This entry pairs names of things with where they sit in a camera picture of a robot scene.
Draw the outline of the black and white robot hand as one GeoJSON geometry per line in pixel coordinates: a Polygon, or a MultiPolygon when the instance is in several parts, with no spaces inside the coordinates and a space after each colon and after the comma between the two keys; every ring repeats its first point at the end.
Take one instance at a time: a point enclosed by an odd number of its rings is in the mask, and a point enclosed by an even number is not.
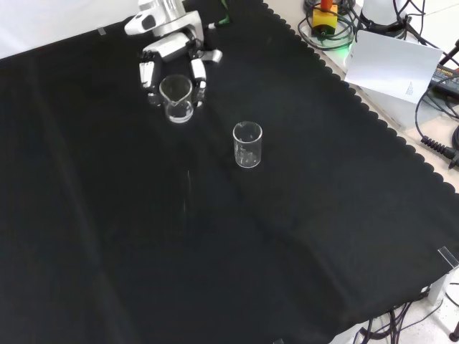
{"type": "Polygon", "coordinates": [[[204,51],[202,45],[203,41],[191,32],[185,31],[169,34],[143,49],[139,62],[140,82],[152,105],[160,104],[161,64],[186,55],[190,61],[194,85],[197,87],[192,101],[198,108],[203,106],[207,88],[207,71],[204,63],[219,63],[223,53],[218,49],[204,51]]]}

